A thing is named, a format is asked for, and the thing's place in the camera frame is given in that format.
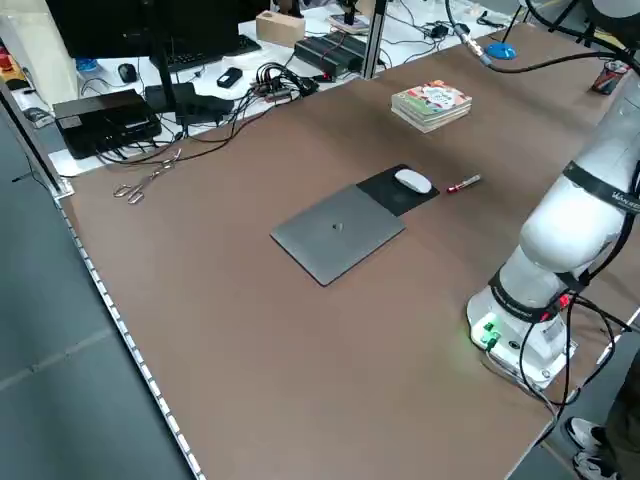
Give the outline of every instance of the pen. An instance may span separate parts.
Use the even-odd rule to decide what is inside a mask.
[[[474,183],[478,183],[480,180],[482,180],[482,175],[474,175],[471,178],[467,178],[462,183],[458,183],[457,185],[454,185],[453,187],[447,188],[447,193],[459,192],[463,188],[467,188],[467,187],[470,187],[471,185],[473,185]]]

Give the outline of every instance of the silver laptop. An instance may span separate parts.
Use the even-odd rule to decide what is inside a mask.
[[[271,236],[326,286],[405,229],[355,185],[276,227]]]

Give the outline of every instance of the keyboard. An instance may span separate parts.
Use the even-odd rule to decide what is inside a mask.
[[[217,62],[221,60],[222,57],[236,57],[244,53],[251,53],[262,49],[260,45],[258,45],[246,35],[239,35],[238,40],[238,48],[233,52],[227,52],[225,54],[212,55],[210,53],[197,52],[181,53],[179,55],[173,56],[168,55],[167,60],[169,62],[169,72],[176,73],[182,70],[187,70],[189,68],[200,67],[202,65],[206,65],[207,63]],[[158,67],[158,63],[155,58],[151,58],[151,63],[153,63],[156,68]]]

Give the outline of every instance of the white desk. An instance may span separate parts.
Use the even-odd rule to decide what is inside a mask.
[[[413,17],[417,25],[423,25],[426,22],[435,22],[438,20],[446,20],[446,14],[444,11],[444,4],[441,0],[404,0],[404,4],[411,9]],[[474,38],[487,35],[495,31],[495,29],[476,23],[476,19],[480,14],[486,10],[484,7],[469,2],[467,0],[455,0],[452,3],[452,10],[454,18],[457,22],[466,23],[471,30],[471,36]],[[330,5],[326,7],[318,7],[304,11],[306,18],[306,30],[308,35],[329,33],[331,25],[327,22],[327,17],[331,14],[340,13],[342,10],[336,5]],[[413,28],[411,25],[404,22],[411,22],[411,17],[402,3],[399,1],[389,3],[387,8],[387,18],[384,27],[384,41],[382,43],[381,59],[388,62],[390,59],[392,66],[397,66],[404,63],[409,57],[411,60],[420,58],[426,54],[434,53],[438,50],[449,48],[453,45],[457,45],[459,40],[457,37],[448,37],[439,47],[433,48],[427,43],[420,43],[423,40],[422,34]],[[507,15],[490,12],[492,17],[500,18],[502,23],[507,24],[509,17]],[[246,22],[240,24],[240,33],[247,35],[248,37],[257,40],[256,38],[256,22]],[[414,43],[396,43],[412,41]],[[259,42],[262,46],[262,50],[253,52],[238,57],[225,57],[221,61],[206,65],[206,68],[202,71],[200,78],[195,78],[195,73],[202,70],[202,67],[192,68],[184,70],[179,73],[181,82],[192,81],[199,95],[215,95],[224,99],[238,99],[242,97],[247,89],[252,78],[255,77],[256,70],[260,65],[266,62],[278,62],[284,64],[289,60],[293,51],[291,48],[281,47],[272,43]],[[472,56],[469,56],[469,61],[475,61]],[[132,84],[123,85],[118,75],[118,65],[122,63],[133,64],[139,72],[139,77],[142,81],[138,81]],[[134,88],[137,92],[141,93],[143,90],[143,83],[145,86],[159,85],[160,76],[158,70],[151,64],[148,58],[120,58],[120,59],[104,59],[99,60],[100,67],[97,71],[85,74],[79,78],[80,86],[82,86],[89,78],[99,77],[112,85],[122,85],[122,88],[105,88],[105,86],[98,81],[91,82],[89,85],[95,89],[92,91],[88,89],[86,96],[97,95],[98,93],[110,93],[118,90],[126,90]],[[297,59],[293,58],[289,63],[289,68],[301,76],[318,75],[320,72],[315,67]],[[225,90],[219,88],[216,84],[216,80],[229,68],[240,68],[244,75],[240,81],[238,81],[233,88]],[[332,88],[342,83],[349,81],[350,79],[357,78],[357,75],[349,75],[343,79],[338,80],[332,84],[321,84],[321,89]],[[433,78],[426,78],[427,80],[437,79],[437,72],[433,72]],[[259,101],[252,105],[246,113],[249,117],[256,113],[263,112],[270,108],[272,104],[264,101]],[[166,127],[174,131],[179,131],[180,127],[171,123],[175,120],[173,114],[166,114],[164,121]],[[172,138],[172,133],[169,128],[163,128],[162,134],[156,137],[158,141],[167,141]],[[201,133],[209,130],[210,127],[189,127],[191,134]],[[125,154],[137,155],[140,153],[136,149],[124,149]],[[68,150],[61,150],[50,155],[50,158],[56,167],[59,174],[64,176],[76,176],[81,173],[99,168],[104,165],[104,161],[96,157],[89,157],[82,160],[74,159]]]

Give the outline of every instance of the brown table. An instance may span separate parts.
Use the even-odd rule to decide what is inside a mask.
[[[511,39],[514,66],[583,51],[527,25]],[[74,181],[65,209],[207,478],[497,479],[514,467],[549,415],[483,368],[464,307],[606,111],[587,92],[600,67],[498,75],[452,48],[269,113],[135,208],[112,191],[140,171]],[[472,95],[473,109],[423,135],[390,96],[432,79]],[[328,288],[269,237],[402,162],[441,189],[485,181],[404,215],[407,231]],[[639,303],[623,286],[638,283],[636,245],[589,290],[624,317]],[[606,338],[575,323],[579,377]]]

